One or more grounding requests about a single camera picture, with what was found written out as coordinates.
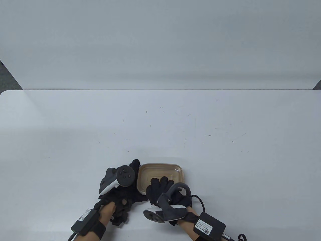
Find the floor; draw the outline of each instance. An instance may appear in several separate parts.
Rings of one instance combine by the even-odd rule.
[[[321,90],[321,80],[313,89]],[[22,88],[10,74],[7,68],[2,64],[2,62],[0,62],[0,94],[6,90],[22,90]]]

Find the black glove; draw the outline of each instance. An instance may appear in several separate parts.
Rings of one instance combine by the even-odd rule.
[[[146,196],[149,199],[151,205],[158,206],[156,201],[160,197],[163,192],[167,192],[169,188],[174,184],[174,181],[168,180],[167,177],[162,177],[161,181],[158,178],[151,179],[151,184],[146,189]],[[191,196],[184,196],[182,195],[179,190],[173,192],[172,196],[170,197],[172,201],[169,203],[170,205],[183,205],[185,207],[192,206],[192,197]],[[175,226],[177,224],[176,221],[170,221],[171,225]]]
[[[113,225],[117,226],[127,221],[128,211],[132,207],[133,203],[148,200],[145,195],[140,194],[137,190],[138,169],[140,167],[139,160],[133,160],[129,166],[135,171],[135,181],[133,184],[128,187],[118,186],[117,188],[110,190],[108,193],[100,195],[100,201],[96,203],[94,207],[94,209],[99,209],[102,205],[114,202],[116,205],[116,211],[113,214],[114,219],[111,220],[111,222]]]

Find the tray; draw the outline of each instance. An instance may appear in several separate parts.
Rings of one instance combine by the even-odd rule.
[[[173,180],[174,183],[184,182],[184,173],[180,166],[176,164],[164,163],[147,163],[140,166],[137,178],[138,191],[146,195],[146,188],[151,184],[151,179],[166,176],[168,180]]]

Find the black wrist strap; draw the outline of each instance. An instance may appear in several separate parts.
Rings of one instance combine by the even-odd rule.
[[[190,223],[196,223],[196,221],[198,220],[198,216],[193,214],[192,212],[188,212],[186,216],[182,218],[182,220]]]
[[[99,240],[101,240],[102,236],[106,231],[106,227],[100,221],[97,221],[89,231],[94,232],[99,237]]]

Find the vr controller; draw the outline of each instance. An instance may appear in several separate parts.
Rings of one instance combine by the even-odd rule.
[[[118,186],[128,187],[134,183],[135,177],[135,171],[130,166],[109,167],[105,177],[100,182],[99,194],[104,195]]]
[[[190,188],[185,183],[176,183],[170,187],[167,192],[164,192],[160,195],[156,201],[155,206],[144,210],[144,216],[154,222],[164,223],[167,221],[174,221],[184,218],[188,211],[187,208],[183,205],[169,205],[172,201],[171,196],[174,191],[181,190],[184,188],[186,190],[186,195],[191,195]]]

